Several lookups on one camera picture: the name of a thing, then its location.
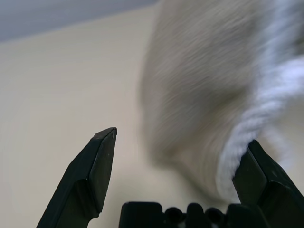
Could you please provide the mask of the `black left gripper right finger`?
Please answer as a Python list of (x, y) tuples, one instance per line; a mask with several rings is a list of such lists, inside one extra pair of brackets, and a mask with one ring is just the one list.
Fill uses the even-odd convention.
[(232, 179), (243, 204), (255, 204), (272, 228), (304, 228), (304, 197), (284, 169), (253, 140)]

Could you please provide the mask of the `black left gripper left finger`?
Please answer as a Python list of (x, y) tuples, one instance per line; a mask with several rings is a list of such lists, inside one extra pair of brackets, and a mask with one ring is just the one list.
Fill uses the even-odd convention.
[(96, 133), (71, 161), (37, 227), (86, 228), (103, 210), (117, 128)]

